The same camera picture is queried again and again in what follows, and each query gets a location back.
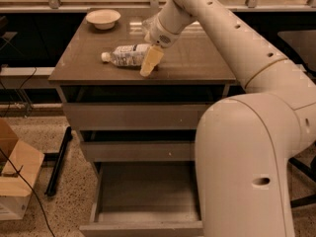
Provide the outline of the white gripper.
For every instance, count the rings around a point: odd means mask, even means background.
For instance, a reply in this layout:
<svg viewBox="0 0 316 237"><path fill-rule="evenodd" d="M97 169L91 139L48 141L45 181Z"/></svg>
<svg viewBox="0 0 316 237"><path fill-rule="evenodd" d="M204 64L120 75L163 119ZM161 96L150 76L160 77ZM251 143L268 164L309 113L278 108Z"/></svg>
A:
<svg viewBox="0 0 316 237"><path fill-rule="evenodd" d="M140 75L143 77L148 77L164 56L163 48L169 48L176 42L178 38L178 35L170 33L163 27L163 25L160 23L158 15L157 32L150 39L144 37L146 42L155 45L151 45L146 51L141 64Z"/></svg>

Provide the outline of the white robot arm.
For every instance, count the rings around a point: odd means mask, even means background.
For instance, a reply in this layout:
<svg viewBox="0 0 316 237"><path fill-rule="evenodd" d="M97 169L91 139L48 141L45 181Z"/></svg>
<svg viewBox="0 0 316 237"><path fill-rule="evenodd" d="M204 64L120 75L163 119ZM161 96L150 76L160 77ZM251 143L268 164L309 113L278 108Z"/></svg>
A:
<svg viewBox="0 0 316 237"><path fill-rule="evenodd" d="M204 237L295 237L287 162L316 139L316 85L218 0L169 0L146 39L171 46L199 22L244 92L198 122L195 161Z"/></svg>

